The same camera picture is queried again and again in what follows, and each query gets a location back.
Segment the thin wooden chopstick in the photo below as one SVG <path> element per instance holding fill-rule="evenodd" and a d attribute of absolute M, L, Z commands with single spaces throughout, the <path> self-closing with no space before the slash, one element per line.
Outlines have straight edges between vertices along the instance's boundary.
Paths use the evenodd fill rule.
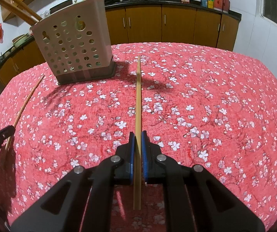
<path fill-rule="evenodd" d="M 141 209 L 142 194 L 142 72 L 141 57 L 137 59 L 136 70 L 136 107 L 135 107 L 135 159 L 133 210 Z"/>

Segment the beige perforated utensil holder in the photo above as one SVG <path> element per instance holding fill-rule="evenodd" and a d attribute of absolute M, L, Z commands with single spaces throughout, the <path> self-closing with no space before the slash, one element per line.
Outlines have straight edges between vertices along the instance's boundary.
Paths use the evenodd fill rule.
<path fill-rule="evenodd" d="M 67 6 L 37 22 L 31 31 L 59 84 L 114 76 L 104 0 Z"/>

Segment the wooden chopstick pair one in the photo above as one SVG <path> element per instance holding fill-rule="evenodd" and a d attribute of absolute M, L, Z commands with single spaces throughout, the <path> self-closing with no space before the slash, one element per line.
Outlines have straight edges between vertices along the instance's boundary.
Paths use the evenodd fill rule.
<path fill-rule="evenodd" d="M 15 7 L 14 5 L 11 5 L 6 0 L 0 0 L 0 5 L 4 8 L 6 8 L 11 13 L 15 14 L 19 18 L 21 18 L 23 21 L 28 23 L 30 26 L 35 25 L 38 21 L 29 16 L 27 13 L 25 13 L 23 10 L 19 9 L 18 7 Z"/>

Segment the red floral tablecloth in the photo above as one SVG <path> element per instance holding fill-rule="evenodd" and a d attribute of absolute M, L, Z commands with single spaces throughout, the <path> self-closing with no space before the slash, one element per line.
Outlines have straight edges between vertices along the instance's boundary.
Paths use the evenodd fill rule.
<path fill-rule="evenodd" d="M 114 155 L 135 129 L 142 65 L 143 130 L 180 165 L 203 165 L 269 229 L 277 220 L 277 79 L 259 60 L 176 43 L 112 46 L 107 80 L 60 86 L 46 63 L 0 95 L 0 209 L 13 223 L 76 166 Z"/>

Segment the green bowl on counter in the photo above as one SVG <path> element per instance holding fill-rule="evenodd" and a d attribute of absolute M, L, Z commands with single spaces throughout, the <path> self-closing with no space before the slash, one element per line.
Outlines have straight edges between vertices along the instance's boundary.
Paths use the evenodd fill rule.
<path fill-rule="evenodd" d="M 21 46 L 27 39 L 29 38 L 29 34 L 24 34 L 21 35 L 19 37 L 16 37 L 12 42 L 13 42 L 13 46 L 15 48 L 18 48 L 19 46 Z"/>

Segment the dark cutting board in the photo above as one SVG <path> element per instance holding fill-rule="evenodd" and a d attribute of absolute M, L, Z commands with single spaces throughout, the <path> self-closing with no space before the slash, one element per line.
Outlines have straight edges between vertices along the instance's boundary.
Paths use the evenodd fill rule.
<path fill-rule="evenodd" d="M 53 13 L 55 13 L 55 12 L 65 8 L 67 6 L 70 6 L 72 4 L 73 4 L 73 0 L 66 0 L 66 1 L 64 1 L 62 3 L 59 3 L 58 5 L 50 8 L 50 14 L 53 14 Z"/>

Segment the lower wooden base cabinets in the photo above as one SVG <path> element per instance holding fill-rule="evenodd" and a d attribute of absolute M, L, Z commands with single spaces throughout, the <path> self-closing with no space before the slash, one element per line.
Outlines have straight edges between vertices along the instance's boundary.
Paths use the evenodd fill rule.
<path fill-rule="evenodd" d="M 232 51 L 242 15 L 186 5 L 135 5 L 106 10 L 111 44 L 191 43 Z"/>

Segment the black countertop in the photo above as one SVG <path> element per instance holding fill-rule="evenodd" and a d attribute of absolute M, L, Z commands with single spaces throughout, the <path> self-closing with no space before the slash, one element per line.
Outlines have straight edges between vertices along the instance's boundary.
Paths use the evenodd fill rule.
<path fill-rule="evenodd" d="M 202 7 L 194 3 L 182 3 L 175 1 L 161 1 L 161 0 L 137 0 L 137 1 L 124 1 L 118 2 L 111 5 L 105 5 L 105 13 L 107 9 L 112 9 L 114 7 L 124 7 L 124 6 L 135 6 L 135 5 L 186 5 L 191 7 Z M 0 62 L 0 79 L 4 83 L 8 83 L 13 77 L 19 73 L 30 69 L 42 62 L 46 62 L 43 57 L 34 36 L 28 38 L 21 46 L 11 51 L 3 61 Z"/>

